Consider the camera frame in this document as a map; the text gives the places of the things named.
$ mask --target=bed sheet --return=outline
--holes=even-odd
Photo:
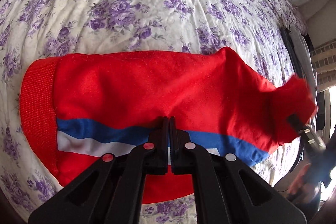
[[[31,151],[20,125],[22,77],[34,60],[70,52],[211,54],[228,46],[281,86],[293,68],[280,26],[306,31],[287,0],[1,0],[1,189],[25,220],[60,190]],[[293,165],[298,147],[296,139],[253,170],[274,185]],[[195,223],[193,195],[144,205],[140,222]]]

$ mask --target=blue stripe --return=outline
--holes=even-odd
[[[145,143],[149,132],[153,130],[138,126],[113,129],[91,119],[57,119],[57,125],[59,131],[76,139],[92,138],[100,143],[121,142],[131,145]],[[204,148],[217,148],[221,156],[233,153],[248,166],[253,166],[269,157],[267,152],[233,136],[198,131],[188,133],[192,142]]]

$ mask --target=mattress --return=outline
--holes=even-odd
[[[1,0],[0,11],[0,187],[24,220],[61,188],[21,129],[21,82],[34,60],[70,52],[212,54],[227,46],[281,86],[293,67],[279,29],[306,33],[287,0]],[[298,150],[295,139],[252,168],[275,185]],[[143,205],[140,222],[196,223],[195,213],[190,195]]]

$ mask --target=wall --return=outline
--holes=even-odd
[[[313,46],[318,46],[336,38],[336,0],[330,0],[308,21],[308,33]]]

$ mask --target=bed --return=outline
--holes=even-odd
[[[287,0],[1,0],[0,11],[0,186],[24,220],[61,189],[21,129],[20,87],[33,61],[71,52],[208,55],[227,46],[281,86],[293,67],[280,28],[307,31]],[[279,147],[253,170],[275,185],[294,164],[299,143]],[[143,205],[140,223],[165,222],[196,223],[193,195]]]

